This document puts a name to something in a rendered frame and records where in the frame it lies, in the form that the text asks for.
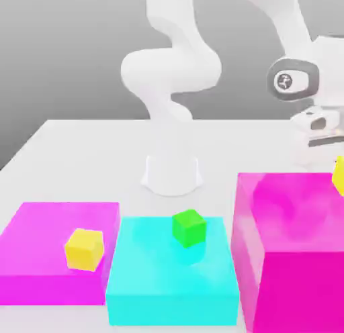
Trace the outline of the large pink box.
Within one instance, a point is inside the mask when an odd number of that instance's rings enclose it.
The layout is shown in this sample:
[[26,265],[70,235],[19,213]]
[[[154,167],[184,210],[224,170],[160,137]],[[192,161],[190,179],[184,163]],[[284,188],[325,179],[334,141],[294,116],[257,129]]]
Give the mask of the large pink box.
[[344,197],[330,173],[240,173],[231,251],[248,333],[344,333]]

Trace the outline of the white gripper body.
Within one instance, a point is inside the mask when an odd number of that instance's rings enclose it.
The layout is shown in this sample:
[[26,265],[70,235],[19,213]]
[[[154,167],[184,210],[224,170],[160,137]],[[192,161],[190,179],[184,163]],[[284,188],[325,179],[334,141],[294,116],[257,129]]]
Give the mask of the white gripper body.
[[332,172],[338,156],[344,156],[344,132],[294,133],[294,164],[310,172]]

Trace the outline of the small green cube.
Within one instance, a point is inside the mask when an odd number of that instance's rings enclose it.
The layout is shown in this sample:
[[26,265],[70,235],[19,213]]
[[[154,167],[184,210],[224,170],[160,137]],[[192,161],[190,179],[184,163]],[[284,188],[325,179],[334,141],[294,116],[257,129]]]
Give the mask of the small green cube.
[[206,241],[206,220],[194,209],[177,213],[172,217],[173,237],[184,248]]

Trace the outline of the large magenta box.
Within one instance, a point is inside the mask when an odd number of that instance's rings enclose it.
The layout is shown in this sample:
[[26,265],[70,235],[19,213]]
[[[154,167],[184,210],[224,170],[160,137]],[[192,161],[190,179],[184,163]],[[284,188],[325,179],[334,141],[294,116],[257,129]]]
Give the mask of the large magenta box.
[[[0,234],[0,305],[104,305],[120,228],[116,202],[25,202]],[[77,228],[103,233],[94,272],[70,269]]]

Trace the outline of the small yellow cube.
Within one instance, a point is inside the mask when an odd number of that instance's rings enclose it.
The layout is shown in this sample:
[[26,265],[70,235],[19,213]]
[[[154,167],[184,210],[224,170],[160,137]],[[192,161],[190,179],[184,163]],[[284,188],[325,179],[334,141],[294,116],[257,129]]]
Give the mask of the small yellow cube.
[[94,273],[104,254],[103,232],[77,228],[64,251],[68,268]]
[[344,197],[344,156],[338,156],[336,159],[332,183],[338,193]]

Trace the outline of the large cyan box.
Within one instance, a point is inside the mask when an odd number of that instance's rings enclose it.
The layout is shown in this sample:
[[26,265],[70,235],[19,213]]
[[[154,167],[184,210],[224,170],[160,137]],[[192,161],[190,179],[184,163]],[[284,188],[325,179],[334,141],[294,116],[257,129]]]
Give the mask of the large cyan box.
[[234,326],[239,288],[222,218],[184,248],[170,217],[123,218],[106,291],[112,326]]

